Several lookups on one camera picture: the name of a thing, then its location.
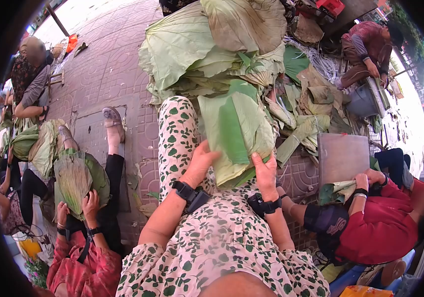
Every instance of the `green leaf pattern dress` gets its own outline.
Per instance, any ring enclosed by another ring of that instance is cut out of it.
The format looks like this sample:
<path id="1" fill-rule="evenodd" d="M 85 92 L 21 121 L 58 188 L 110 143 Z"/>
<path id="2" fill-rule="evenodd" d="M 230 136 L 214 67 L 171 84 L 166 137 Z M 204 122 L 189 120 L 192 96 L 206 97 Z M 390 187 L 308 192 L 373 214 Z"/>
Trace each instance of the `green leaf pattern dress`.
<path id="1" fill-rule="evenodd" d="M 184 174 L 199 144 L 197 115 L 185 97 L 166 100 L 160 110 L 159 168 L 161 200 Z M 297 250 L 279 250 L 268 224 L 247 204 L 258 192 L 255 179 L 239 188 L 218 191 L 213 172 L 201 185 L 209 201 L 184 215 L 167 246 L 136 246 L 123 260 L 117 297 L 198 296 L 220 276 L 247 272 L 278 296 L 329 296 L 329 285 Z"/>

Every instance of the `red shirt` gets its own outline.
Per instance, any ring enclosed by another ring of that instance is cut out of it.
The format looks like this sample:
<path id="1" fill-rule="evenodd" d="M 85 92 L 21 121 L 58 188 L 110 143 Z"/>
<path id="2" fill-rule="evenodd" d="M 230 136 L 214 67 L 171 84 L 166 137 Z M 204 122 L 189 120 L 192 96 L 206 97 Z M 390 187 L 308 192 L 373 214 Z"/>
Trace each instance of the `red shirt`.
<path id="1" fill-rule="evenodd" d="M 383 197 L 369 197 L 363 212 L 349 218 L 336 255 L 352 262 L 379 264 L 405 256 L 418 240 L 410 197 L 389 179 Z"/>
<path id="2" fill-rule="evenodd" d="M 91 242 L 89 254 L 82 264 L 77 261 L 85 246 L 81 231 L 72 235 L 70 244 L 72 248 L 57 238 L 54 261 L 47 275 L 47 288 L 55 293 L 57 286 L 65 283 L 71 297 L 115 296 L 121 273 L 120 255 L 109 249 L 97 248 Z"/>
<path id="3" fill-rule="evenodd" d="M 363 41 L 369 57 L 382 64 L 390 61 L 392 46 L 387 45 L 382 37 L 382 26 L 372 21 L 363 21 L 353 26 L 349 33 L 342 35 L 342 38 L 352 42 L 351 36 L 358 35 Z"/>
<path id="4" fill-rule="evenodd" d="M 412 191 L 405 188 L 405 186 L 401 187 L 401 191 L 403 193 L 407 194 L 408 196 L 410 196 L 410 198 L 411 198 L 413 193 L 418 193 L 423 189 L 424 189 L 424 181 L 421 181 L 421 180 L 417 179 L 416 177 L 413 177 L 413 190 Z"/>

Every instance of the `brown pants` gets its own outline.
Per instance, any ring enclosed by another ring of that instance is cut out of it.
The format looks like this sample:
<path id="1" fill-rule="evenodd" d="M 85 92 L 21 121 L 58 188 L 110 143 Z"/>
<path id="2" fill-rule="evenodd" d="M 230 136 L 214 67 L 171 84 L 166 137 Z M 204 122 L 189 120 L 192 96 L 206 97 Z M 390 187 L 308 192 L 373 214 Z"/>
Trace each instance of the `brown pants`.
<path id="1" fill-rule="evenodd" d="M 357 53 L 357 50 L 354 47 L 352 42 L 341 39 L 342 42 L 342 51 L 344 51 L 346 58 L 349 60 L 349 63 L 353 65 L 341 78 L 341 83 L 343 88 L 349 87 L 351 84 L 359 81 L 363 78 L 370 76 L 370 72 L 367 70 L 367 65 L 360 59 L 360 55 Z M 370 57 L 372 62 L 377 65 L 376 60 Z"/>

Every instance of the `blue container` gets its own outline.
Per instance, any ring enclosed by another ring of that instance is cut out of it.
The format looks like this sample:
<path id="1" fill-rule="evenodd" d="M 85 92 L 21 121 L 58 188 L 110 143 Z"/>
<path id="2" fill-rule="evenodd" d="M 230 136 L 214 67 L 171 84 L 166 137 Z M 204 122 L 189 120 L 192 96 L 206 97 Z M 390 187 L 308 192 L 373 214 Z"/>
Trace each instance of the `blue container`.
<path id="1" fill-rule="evenodd" d="M 356 91 L 349 94 L 351 102 L 346 105 L 348 111 L 358 117 L 377 115 L 378 109 L 375 104 L 374 94 L 369 85 L 359 86 Z"/>

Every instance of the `paved sidewalk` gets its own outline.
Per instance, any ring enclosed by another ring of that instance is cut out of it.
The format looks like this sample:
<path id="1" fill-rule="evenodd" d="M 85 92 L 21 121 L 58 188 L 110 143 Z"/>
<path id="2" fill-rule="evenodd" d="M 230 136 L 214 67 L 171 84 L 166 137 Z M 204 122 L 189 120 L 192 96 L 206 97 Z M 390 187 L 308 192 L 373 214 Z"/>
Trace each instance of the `paved sidewalk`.
<path id="1" fill-rule="evenodd" d="M 64 119 L 80 148 L 105 165 L 108 145 L 101 110 L 113 106 L 126 117 L 126 162 L 118 220 L 125 243 L 136 244 L 146 217 L 137 210 L 134 193 L 146 204 L 157 203 L 146 194 L 159 191 L 157 113 L 148 105 L 149 79 L 138 67 L 138 48 L 145 28 L 161 18 L 162 12 L 155 0 L 68 0 L 56 14 L 70 34 L 80 34 L 79 44 L 86 42 L 89 47 L 75 58 L 73 54 L 66 57 L 65 85 L 52 87 L 48 118 Z M 34 35 L 53 45 L 64 38 L 51 17 Z M 138 173 L 136 163 L 143 178 L 133 190 L 127 183 Z M 290 195 L 316 190 L 317 169 L 309 158 L 296 152 L 285 169 L 279 176 Z M 296 246 L 306 247 L 309 239 L 304 230 L 293 222 L 289 227 Z"/>

